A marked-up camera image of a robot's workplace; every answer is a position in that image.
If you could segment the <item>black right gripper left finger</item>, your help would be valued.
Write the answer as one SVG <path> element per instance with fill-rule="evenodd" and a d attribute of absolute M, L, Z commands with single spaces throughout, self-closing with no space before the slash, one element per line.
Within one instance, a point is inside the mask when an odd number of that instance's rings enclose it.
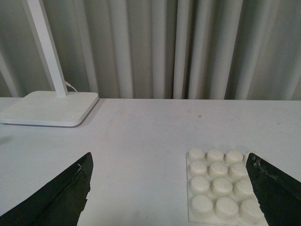
<path fill-rule="evenodd" d="M 2 226 L 75 226 L 87 203 L 93 172 L 90 152 L 0 217 Z"/>

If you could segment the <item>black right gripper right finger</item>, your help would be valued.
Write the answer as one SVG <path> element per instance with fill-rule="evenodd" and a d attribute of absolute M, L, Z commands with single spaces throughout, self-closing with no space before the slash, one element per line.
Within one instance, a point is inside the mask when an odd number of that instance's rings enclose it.
<path fill-rule="evenodd" d="M 301 183 L 254 153 L 249 153 L 246 169 L 268 225 L 299 226 Z"/>

